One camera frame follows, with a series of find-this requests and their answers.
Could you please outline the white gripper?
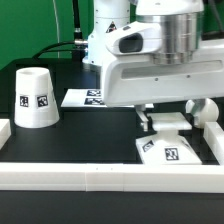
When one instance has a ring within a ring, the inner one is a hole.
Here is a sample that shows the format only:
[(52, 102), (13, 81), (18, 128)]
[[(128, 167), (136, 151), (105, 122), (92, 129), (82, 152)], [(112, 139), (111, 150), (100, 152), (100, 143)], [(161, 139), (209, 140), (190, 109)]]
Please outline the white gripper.
[(196, 128), (203, 128), (203, 98), (224, 96), (224, 43), (203, 43), (190, 62), (178, 65), (155, 65), (147, 54), (109, 53), (101, 70), (101, 96), (109, 107), (136, 105), (144, 131), (149, 123), (144, 104), (188, 100), (185, 111)]

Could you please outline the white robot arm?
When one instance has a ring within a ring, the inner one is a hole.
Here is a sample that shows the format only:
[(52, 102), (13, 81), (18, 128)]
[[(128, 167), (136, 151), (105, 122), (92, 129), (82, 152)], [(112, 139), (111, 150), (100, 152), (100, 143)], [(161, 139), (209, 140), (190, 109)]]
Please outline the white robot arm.
[(224, 38), (204, 40), (202, 0), (93, 0), (87, 63), (109, 107), (185, 101), (198, 128), (218, 118)]

